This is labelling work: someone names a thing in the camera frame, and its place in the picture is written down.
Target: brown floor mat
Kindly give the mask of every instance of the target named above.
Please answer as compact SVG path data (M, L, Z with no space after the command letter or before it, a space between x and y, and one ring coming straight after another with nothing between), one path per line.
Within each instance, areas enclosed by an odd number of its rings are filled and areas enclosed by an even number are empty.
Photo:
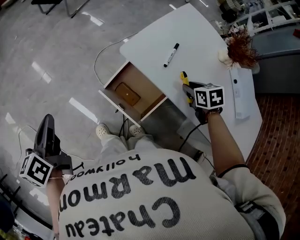
M261 94L256 100L262 127L247 165L285 209L282 239L300 239L300 95Z

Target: person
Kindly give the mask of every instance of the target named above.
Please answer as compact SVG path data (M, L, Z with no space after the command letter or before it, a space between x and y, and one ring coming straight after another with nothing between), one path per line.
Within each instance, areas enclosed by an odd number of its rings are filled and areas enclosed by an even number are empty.
M64 184L47 184L60 239L279 239L285 213L247 168L216 111L206 113L217 177L190 157L159 148L143 128L128 142L100 124L100 161Z

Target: white box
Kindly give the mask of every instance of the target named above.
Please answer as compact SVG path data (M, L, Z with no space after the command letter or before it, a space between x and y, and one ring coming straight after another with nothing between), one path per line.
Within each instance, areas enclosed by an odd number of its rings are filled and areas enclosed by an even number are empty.
M252 72L245 68L230 69L234 97L235 118L244 119L250 116L252 99L249 88L253 85Z
M45 188L53 166L37 154L29 154L23 161L20 177L36 187Z
M224 87L207 85L194 89L195 104L204 109L214 109L225 105Z

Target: black marker pen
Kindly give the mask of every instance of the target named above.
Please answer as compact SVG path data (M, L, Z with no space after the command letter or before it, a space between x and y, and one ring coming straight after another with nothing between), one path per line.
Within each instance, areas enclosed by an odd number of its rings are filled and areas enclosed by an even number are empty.
M167 58L166 61L164 62L164 67L165 67L165 68L169 65L170 61L172 60L172 58L173 58L175 52L177 51L178 46L179 46L179 43L176 43L176 44L175 44L175 47L172 49L170 55L168 55L168 58Z

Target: grey floor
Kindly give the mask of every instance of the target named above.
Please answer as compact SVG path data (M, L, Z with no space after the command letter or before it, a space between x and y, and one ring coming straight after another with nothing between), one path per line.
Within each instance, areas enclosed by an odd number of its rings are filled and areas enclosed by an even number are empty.
M82 0L68 0L71 10ZM207 20L221 20L216 0L191 0ZM99 50L184 5L184 0L90 0L73 18L63 3L49 15L37 6L16 2L0 11L0 169L11 189L22 188L18 197L31 211L48 223L51 216L44 189L36 189L18 177L20 146L18 134L30 125L37 129L43 117L55 118L61 147L85 159L101 151L95 133L98 122L118 132L122 115L99 93L93 64ZM96 70L106 82L125 62L119 45L107 49ZM163 147L177 149L182 140L176 130L185 117L166 101L144 123ZM26 127L20 133L24 150L33 147L35 133ZM81 160L73 157L74 166Z

